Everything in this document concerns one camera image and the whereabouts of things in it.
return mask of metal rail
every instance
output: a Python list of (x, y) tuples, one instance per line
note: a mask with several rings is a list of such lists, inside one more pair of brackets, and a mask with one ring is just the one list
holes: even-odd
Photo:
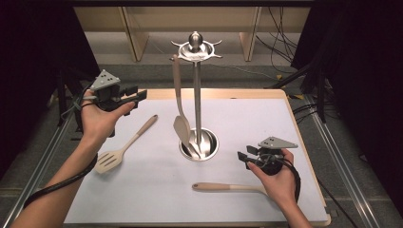
[(57, 147), (60, 145), (61, 140), (64, 138), (66, 129), (71, 122), (72, 113), (70, 112), (65, 122), (56, 128), (56, 131), (53, 134), (53, 137), (48, 144), (44, 154), (41, 157), (41, 160), (35, 167), (32, 175), (29, 178), (29, 181), (25, 188), (23, 189), (20, 197), (15, 202), (14, 206), (10, 210), (8, 217), (6, 218), (5, 223), (3, 224), (3, 228), (10, 227), (14, 220), (18, 217), (20, 212), (23, 209), (25, 200), (36, 190), (39, 181), (43, 178), (48, 166), (53, 158), (54, 152), (56, 151)]
[[(305, 101), (308, 103), (308, 105), (312, 105), (314, 103), (310, 95), (306, 95), (305, 98)], [(356, 182), (355, 177), (353, 176), (349, 168), (349, 165), (344, 160), (343, 155), (338, 149), (337, 144), (333, 139), (329, 128), (327, 127), (327, 124), (323, 123), (316, 113), (313, 114), (313, 118), (315, 124), (317, 125), (317, 129), (336, 165), (337, 171), (340, 174), (340, 177), (346, 185), (350, 197), (355, 204), (356, 210), (358, 211), (359, 215), (362, 218), (362, 221), (365, 224), (365, 227), (380, 227), (370, 203), (367, 201), (363, 192), (358, 186), (358, 183)]]

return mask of tripod leg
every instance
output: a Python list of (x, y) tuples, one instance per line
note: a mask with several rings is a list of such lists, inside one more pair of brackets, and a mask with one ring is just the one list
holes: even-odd
[(278, 82), (277, 84), (273, 85), (271, 88), (281, 88), (281, 87), (293, 82), (295, 79), (299, 78), (300, 76), (306, 74), (310, 69), (311, 69), (310, 64), (307, 65), (307, 66), (304, 66), (303, 68), (299, 69), (297, 72), (295, 72), (292, 75), (288, 76), (286, 79), (284, 79), (281, 82)]

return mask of slotted spatula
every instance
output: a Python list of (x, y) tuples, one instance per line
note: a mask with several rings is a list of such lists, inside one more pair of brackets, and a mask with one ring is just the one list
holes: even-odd
[(114, 167), (116, 167), (118, 164), (122, 162), (122, 158), (124, 156), (125, 151), (128, 149), (128, 147), (133, 144), (140, 136), (143, 135), (143, 133), (152, 125), (154, 124), (158, 119), (158, 115), (152, 116), (143, 126), (140, 128), (140, 130), (133, 136), (133, 138), (130, 139), (127, 144), (119, 150), (114, 150), (114, 151), (106, 151), (102, 153), (97, 160), (97, 163), (95, 164), (95, 170), (102, 174)]

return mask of round metal base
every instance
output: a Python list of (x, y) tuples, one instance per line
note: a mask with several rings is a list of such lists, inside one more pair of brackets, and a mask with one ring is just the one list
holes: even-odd
[(179, 141), (179, 148), (182, 155), (194, 162), (203, 162), (213, 158), (219, 150), (219, 139), (210, 130), (206, 128), (201, 129), (201, 144), (197, 144), (196, 129), (192, 128), (190, 131), (189, 146), (186, 147)]

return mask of wooden handle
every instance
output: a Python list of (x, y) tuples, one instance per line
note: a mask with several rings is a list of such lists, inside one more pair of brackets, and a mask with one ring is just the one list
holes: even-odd
[(141, 136), (143, 133), (152, 125), (154, 124), (158, 119), (158, 115), (152, 116), (145, 124), (140, 128), (140, 130), (137, 132), (137, 135)]
[(181, 69), (179, 64), (179, 59), (177, 55), (173, 57), (172, 71), (174, 75), (174, 86), (175, 86), (175, 95), (177, 98), (181, 98)]
[(174, 60), (174, 63), (172, 64), (172, 71), (174, 75), (175, 96), (177, 100), (179, 113), (181, 114), (181, 116), (184, 116), (182, 108), (182, 95), (181, 95), (182, 86), (181, 86), (180, 63), (177, 55), (174, 55), (172, 59)]
[(195, 190), (230, 190), (230, 184), (225, 183), (212, 183), (212, 182), (197, 182), (192, 185)]

